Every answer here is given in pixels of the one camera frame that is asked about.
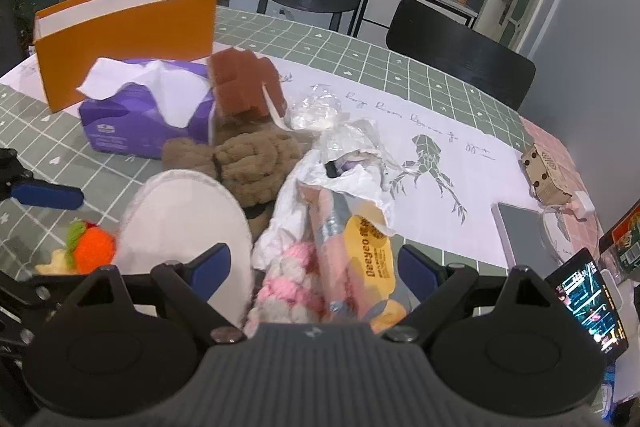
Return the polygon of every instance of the door handle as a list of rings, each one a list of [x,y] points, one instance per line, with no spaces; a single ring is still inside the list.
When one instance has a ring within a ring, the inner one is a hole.
[[[513,0],[502,0],[502,2],[504,2],[506,4],[504,6],[504,10],[502,12],[502,15],[500,15],[500,20],[498,21],[498,26],[501,26],[502,23],[504,22],[504,19],[507,16],[507,13],[509,13],[509,10],[511,9],[511,4],[513,4]]]

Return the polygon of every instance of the brown plush glove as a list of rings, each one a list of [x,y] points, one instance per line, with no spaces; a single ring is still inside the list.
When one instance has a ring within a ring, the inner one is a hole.
[[[235,136],[218,146],[196,144],[189,138],[167,140],[162,166],[192,169],[220,181],[245,211],[255,240],[273,211],[272,204],[265,205],[276,199],[301,156],[298,143],[288,134],[264,130]]]

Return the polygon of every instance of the illuminated screen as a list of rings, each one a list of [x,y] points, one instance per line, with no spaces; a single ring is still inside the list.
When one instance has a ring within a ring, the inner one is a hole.
[[[558,298],[569,308],[604,353],[625,344],[625,331],[595,263],[589,261],[565,277],[556,288]]]

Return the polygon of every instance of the purple tissue box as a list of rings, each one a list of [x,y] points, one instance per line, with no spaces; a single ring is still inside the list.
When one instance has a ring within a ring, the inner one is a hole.
[[[129,64],[146,64],[150,60],[124,60]],[[173,61],[178,66],[207,78],[204,64]],[[84,133],[97,151],[134,154],[161,158],[164,142],[171,138],[189,137],[197,143],[210,143],[214,98],[207,93],[191,117],[187,127],[168,125],[145,86],[129,84],[111,98],[85,99],[79,108]]]

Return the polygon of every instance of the chair leg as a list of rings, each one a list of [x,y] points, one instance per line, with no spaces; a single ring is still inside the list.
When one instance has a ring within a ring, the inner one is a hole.
[[[267,13],[267,3],[269,0],[259,0],[258,9],[256,13]]]
[[[329,23],[329,29],[332,32],[337,32],[338,29],[340,28],[340,19],[342,18],[342,14],[341,13],[334,13],[331,16],[331,22]]]

